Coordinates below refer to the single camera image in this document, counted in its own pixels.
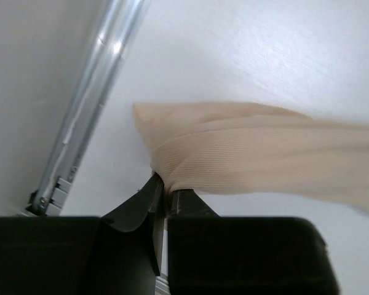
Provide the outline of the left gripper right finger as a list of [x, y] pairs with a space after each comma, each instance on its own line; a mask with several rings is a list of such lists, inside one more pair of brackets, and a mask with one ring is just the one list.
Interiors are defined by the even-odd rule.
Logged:
[[219, 215], [192, 189], [174, 191], [170, 197], [170, 218], [219, 218]]

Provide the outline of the beige trousers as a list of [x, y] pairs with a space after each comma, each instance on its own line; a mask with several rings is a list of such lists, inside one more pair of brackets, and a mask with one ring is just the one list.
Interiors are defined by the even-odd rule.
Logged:
[[136, 103], [165, 191], [280, 192], [369, 211], [369, 127], [256, 103]]

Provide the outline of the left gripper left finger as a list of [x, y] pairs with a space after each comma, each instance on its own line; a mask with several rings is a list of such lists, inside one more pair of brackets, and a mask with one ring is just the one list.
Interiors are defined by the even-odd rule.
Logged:
[[161, 275], [165, 212], [164, 183], [158, 174], [153, 174], [136, 194], [103, 219], [120, 233], [137, 234], [155, 276]]

